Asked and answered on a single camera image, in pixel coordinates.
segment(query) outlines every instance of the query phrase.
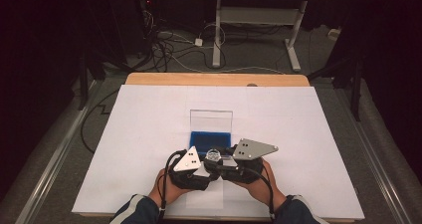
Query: white tabletop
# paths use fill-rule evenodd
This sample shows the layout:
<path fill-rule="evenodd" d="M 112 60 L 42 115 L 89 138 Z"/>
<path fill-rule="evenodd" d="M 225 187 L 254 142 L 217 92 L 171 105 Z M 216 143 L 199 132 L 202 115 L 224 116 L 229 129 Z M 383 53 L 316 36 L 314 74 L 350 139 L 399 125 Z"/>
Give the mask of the white tabletop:
<path fill-rule="evenodd" d="M 168 156 L 188 147 L 190 110 L 232 111 L 232 144 L 273 144 L 265 156 L 285 194 L 300 194 L 316 215 L 362 219 L 363 212 L 314 88 L 121 87 L 73 212 L 115 213 L 130 196 L 148 194 Z M 166 218 L 267 218 L 268 208 L 221 179 L 188 193 Z"/>

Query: desk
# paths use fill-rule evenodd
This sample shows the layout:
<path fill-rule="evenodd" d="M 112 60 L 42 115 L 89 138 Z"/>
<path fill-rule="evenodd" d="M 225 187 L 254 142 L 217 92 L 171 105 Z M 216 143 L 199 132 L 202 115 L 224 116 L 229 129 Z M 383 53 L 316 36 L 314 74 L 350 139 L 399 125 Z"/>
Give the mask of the desk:
<path fill-rule="evenodd" d="M 274 8 L 242 8 L 222 7 L 221 0 L 217 0 L 215 18 L 215 40 L 213 52 L 213 67 L 220 67 L 221 54 L 221 23 L 250 23 L 250 24 L 272 24 L 272 25 L 293 25 L 290 39 L 285 40 L 285 45 L 292 69 L 295 72 L 301 70 L 294 44 L 301 28 L 302 19 L 308 1 L 302 1 L 299 9 L 274 9 Z"/>
<path fill-rule="evenodd" d="M 244 87 L 248 84 L 272 87 Z M 149 193 L 168 156 L 187 147 L 193 109 L 233 111 L 233 144 L 246 137 L 277 145 L 280 150 L 266 159 L 278 185 L 287 194 L 303 195 L 316 215 L 364 218 L 306 78 L 240 74 L 131 74 L 120 89 L 73 212 L 112 215 L 132 194 Z M 206 203 L 209 194 L 214 200 Z M 245 189 L 219 179 L 204 192 L 180 197 L 167 207 L 165 218 L 264 220 L 268 208 Z"/>

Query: blue object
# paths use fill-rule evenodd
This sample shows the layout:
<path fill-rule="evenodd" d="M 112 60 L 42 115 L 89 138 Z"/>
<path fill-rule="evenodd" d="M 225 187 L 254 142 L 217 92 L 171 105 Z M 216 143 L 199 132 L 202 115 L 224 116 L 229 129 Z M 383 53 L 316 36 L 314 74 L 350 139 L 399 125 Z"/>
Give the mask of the blue object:
<path fill-rule="evenodd" d="M 230 147 L 230 132 L 192 131 L 189 147 L 195 146 L 199 154 L 206 154 L 213 146 Z"/>

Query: person's left hand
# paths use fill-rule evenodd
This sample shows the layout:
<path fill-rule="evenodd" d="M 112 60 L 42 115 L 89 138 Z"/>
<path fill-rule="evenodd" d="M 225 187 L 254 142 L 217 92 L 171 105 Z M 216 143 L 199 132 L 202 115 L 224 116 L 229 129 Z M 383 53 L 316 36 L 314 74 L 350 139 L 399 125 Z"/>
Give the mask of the person's left hand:
<path fill-rule="evenodd" d="M 167 185 L 165 187 L 166 188 L 165 199 L 167 201 L 167 205 L 174 202 L 177 198 L 179 198 L 179 196 L 187 192 L 193 191 L 192 189 L 178 188 L 176 185 L 174 185 L 171 182 L 171 178 L 170 176 L 168 176 L 168 173 L 167 173 L 166 182 L 167 182 Z M 163 183 L 164 183 L 164 168 L 158 172 L 158 175 L 155 178 L 154 186 L 152 187 L 152 190 L 148 195 L 148 197 L 151 198 L 157 204 L 158 207 L 161 207 L 160 193 L 161 195 L 163 194 L 163 190 L 164 190 Z"/>

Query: striped sleeve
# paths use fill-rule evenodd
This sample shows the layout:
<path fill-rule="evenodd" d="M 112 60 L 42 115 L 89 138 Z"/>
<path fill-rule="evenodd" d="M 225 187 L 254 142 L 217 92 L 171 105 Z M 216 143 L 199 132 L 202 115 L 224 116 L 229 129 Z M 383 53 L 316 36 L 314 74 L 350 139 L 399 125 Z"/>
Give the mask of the striped sleeve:
<path fill-rule="evenodd" d="M 110 224 L 155 224 L 158 214 L 154 201 L 136 194 L 115 213 Z"/>
<path fill-rule="evenodd" d="M 327 224 L 326 221 L 313 215 L 308 203 L 300 195 L 289 195 L 288 199 L 279 207 L 276 213 L 276 224 Z"/>

